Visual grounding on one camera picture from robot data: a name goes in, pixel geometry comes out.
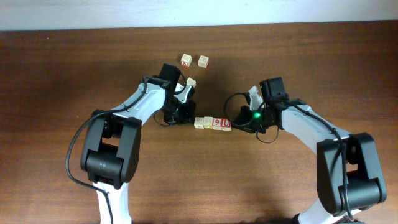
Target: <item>white wall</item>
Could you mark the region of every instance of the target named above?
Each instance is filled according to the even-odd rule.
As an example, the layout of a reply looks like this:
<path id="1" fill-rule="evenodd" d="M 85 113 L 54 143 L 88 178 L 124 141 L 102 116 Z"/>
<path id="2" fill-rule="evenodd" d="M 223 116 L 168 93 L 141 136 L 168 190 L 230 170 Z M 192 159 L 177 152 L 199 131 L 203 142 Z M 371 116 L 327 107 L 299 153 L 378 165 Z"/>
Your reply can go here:
<path id="1" fill-rule="evenodd" d="M 0 30 L 398 19 L 398 0 L 0 0 Z"/>

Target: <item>table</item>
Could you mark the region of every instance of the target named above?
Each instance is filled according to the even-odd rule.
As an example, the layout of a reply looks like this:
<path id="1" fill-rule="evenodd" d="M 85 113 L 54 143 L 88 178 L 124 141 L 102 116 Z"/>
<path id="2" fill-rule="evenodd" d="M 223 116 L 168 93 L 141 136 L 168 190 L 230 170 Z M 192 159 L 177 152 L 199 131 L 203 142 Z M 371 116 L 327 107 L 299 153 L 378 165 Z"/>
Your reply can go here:
<path id="1" fill-rule="evenodd" d="M 133 94 L 143 75 L 193 56 L 197 116 L 222 118 L 225 99 L 281 76 L 291 98 L 376 141 L 387 201 L 357 217 L 398 220 L 398 22 L 2 32 L 0 222 L 99 223 L 96 193 L 65 173 L 70 140 L 97 108 Z M 197 65 L 200 55 L 209 67 Z M 243 99 L 231 102 L 236 116 Z M 275 129 L 261 136 L 272 139 Z M 80 170 L 83 134 L 70 161 Z M 130 183 L 135 223 L 239 223 L 291 218 L 317 197 L 315 155 L 283 131 L 255 135 L 163 128 L 150 119 Z"/>

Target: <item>wooden table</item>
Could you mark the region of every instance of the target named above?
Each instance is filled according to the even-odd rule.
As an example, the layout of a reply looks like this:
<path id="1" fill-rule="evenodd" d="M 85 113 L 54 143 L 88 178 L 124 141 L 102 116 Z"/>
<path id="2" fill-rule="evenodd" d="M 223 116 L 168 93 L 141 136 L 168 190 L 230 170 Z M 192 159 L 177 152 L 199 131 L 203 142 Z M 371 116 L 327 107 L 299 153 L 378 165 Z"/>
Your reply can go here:
<path id="1" fill-rule="evenodd" d="M 110 109 L 163 63 L 197 81 L 197 116 L 222 117 L 225 99 L 281 76 L 292 98 L 376 140 L 386 203 L 358 217 L 398 220 L 398 22 L 2 32 L 0 222 L 98 223 L 98 199 L 65 173 L 69 142 L 97 108 Z M 197 66 L 210 58 L 207 69 Z M 231 103 L 236 114 L 243 99 Z M 272 139 L 275 129 L 261 136 Z M 84 135 L 70 161 L 80 170 Z M 263 144 L 238 130 L 142 129 L 129 208 L 138 223 L 239 223 L 291 218 L 317 197 L 315 155 L 281 131 Z"/>

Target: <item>small block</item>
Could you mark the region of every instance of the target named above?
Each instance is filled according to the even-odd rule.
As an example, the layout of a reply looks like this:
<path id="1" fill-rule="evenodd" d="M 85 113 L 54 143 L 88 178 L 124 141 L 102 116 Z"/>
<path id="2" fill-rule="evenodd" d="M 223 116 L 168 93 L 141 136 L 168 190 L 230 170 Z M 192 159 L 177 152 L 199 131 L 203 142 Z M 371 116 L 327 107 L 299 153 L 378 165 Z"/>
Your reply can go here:
<path id="1" fill-rule="evenodd" d="M 197 82 L 192 78 L 187 78 L 187 85 L 191 85 L 192 87 L 196 87 Z"/>
<path id="2" fill-rule="evenodd" d="M 181 58 L 181 65 L 189 67 L 192 62 L 191 55 L 183 54 Z"/>
<path id="3" fill-rule="evenodd" d="M 223 128 L 221 127 L 221 118 L 213 118 L 213 129 L 221 131 Z"/>
<path id="4" fill-rule="evenodd" d="M 202 68 L 207 68 L 208 64 L 209 64 L 209 58 L 201 55 L 198 61 L 198 65 Z"/>
<path id="5" fill-rule="evenodd" d="M 221 128 L 223 129 L 223 131 L 230 131 L 231 130 L 231 122 L 229 122 L 227 119 L 222 119 Z"/>
<path id="6" fill-rule="evenodd" d="M 203 127 L 213 129 L 213 117 L 204 117 Z"/>
<path id="7" fill-rule="evenodd" d="M 199 128 L 199 129 L 205 128 L 205 127 L 203 127 L 203 118 L 196 117 L 193 125 L 195 126 L 195 128 Z"/>

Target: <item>robotic arm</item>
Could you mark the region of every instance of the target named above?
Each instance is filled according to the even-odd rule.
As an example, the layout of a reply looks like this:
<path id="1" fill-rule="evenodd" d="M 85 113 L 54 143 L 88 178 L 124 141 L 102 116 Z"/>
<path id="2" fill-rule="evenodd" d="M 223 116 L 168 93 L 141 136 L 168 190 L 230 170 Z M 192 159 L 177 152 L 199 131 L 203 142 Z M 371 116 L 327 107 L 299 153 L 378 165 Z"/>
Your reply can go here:
<path id="1" fill-rule="evenodd" d="M 294 223 L 341 223 L 348 209 L 356 214 L 386 200 L 376 145 L 369 134 L 351 134 L 319 117 L 302 100 L 289 100 L 281 77 L 264 80 L 260 86 L 264 101 L 256 87 L 245 93 L 250 107 L 242 106 L 234 123 L 248 125 L 236 127 L 264 134 L 275 125 L 297 136 L 317 155 L 318 199 L 307 211 L 296 215 Z M 346 162 L 357 164 L 358 170 L 347 173 Z"/>
<path id="2" fill-rule="evenodd" d="M 186 80 L 185 86 L 178 83 L 180 74 L 176 66 L 164 64 L 158 77 L 144 78 L 132 96 L 112 109 L 117 112 L 99 117 L 88 126 L 80 166 L 95 187 L 108 193 L 109 206 L 97 191 L 101 224 L 111 223 L 110 211 L 113 223 L 132 223 L 128 185 L 138 165 L 141 126 L 148 118 L 162 110 L 166 123 L 193 121 L 196 104 L 190 98 L 195 90 Z M 91 117 L 102 112 L 96 110 Z M 106 144 L 103 138 L 119 138 L 119 145 Z"/>

